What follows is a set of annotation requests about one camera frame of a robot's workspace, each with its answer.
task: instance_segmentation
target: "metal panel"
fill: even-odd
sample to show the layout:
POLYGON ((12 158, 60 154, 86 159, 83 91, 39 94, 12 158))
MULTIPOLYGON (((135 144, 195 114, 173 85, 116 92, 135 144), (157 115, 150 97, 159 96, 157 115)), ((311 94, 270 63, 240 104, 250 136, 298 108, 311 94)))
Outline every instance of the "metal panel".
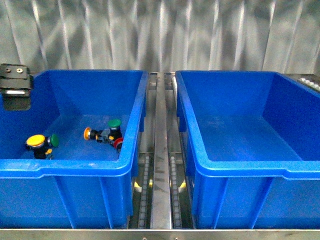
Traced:
POLYGON ((1 62, 320 72, 318 0, 0 0, 1 62))
POLYGON ((158 73, 155 104, 152 229, 172 229, 165 76, 158 73))
POLYGON ((3 229, 1 240, 318 240, 319 230, 3 229))

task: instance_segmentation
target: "blue storage crate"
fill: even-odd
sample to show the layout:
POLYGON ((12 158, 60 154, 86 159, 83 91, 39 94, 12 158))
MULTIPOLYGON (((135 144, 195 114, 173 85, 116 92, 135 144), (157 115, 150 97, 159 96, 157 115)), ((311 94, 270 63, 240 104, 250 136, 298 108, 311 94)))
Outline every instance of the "blue storage crate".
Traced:
POLYGON ((124 228, 133 214, 148 73, 49 70, 34 78, 31 109, 5 111, 0 99, 0 228, 124 228), (121 119, 121 153, 86 141, 121 119), (34 159, 25 141, 56 133, 53 160, 34 159))
POLYGON ((320 229, 320 93, 276 72, 176 79, 197 227, 320 229))

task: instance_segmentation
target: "bin floor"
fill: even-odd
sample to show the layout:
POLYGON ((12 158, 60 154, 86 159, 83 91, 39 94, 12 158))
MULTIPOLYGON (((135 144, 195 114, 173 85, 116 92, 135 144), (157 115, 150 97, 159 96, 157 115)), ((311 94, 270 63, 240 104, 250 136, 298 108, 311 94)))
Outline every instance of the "bin floor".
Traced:
MULTIPOLYGON (((98 143, 95 140, 85 140, 84 130, 91 127, 95 130, 108 128, 110 119, 121 119, 121 132, 124 136, 129 116, 101 116, 101 115, 61 115, 59 116, 45 132, 35 134, 44 134, 50 136, 57 134, 59 137, 59 146, 53 149, 55 160, 118 160, 118 152, 109 144, 98 143)), ((33 159, 32 151, 25 151, 21 159, 33 159)))
POLYGON ((301 161, 262 116, 197 117, 211 161, 301 161))

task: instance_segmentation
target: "corrugated metal wall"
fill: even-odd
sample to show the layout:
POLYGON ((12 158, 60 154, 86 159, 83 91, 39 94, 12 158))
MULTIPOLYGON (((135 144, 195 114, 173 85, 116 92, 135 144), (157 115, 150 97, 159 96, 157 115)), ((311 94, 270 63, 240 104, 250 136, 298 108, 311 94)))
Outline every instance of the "corrugated metal wall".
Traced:
POLYGON ((319 0, 0 0, 2 63, 320 74, 319 0))

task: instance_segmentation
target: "black bracket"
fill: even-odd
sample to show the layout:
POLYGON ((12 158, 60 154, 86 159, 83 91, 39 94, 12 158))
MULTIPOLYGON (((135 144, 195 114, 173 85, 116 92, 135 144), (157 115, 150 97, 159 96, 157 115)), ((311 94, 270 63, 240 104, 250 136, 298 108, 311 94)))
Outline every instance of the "black bracket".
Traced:
POLYGON ((3 107, 7 111, 25 111, 31 107, 30 92, 34 88, 34 77, 26 65, 0 65, 0 93, 3 107))

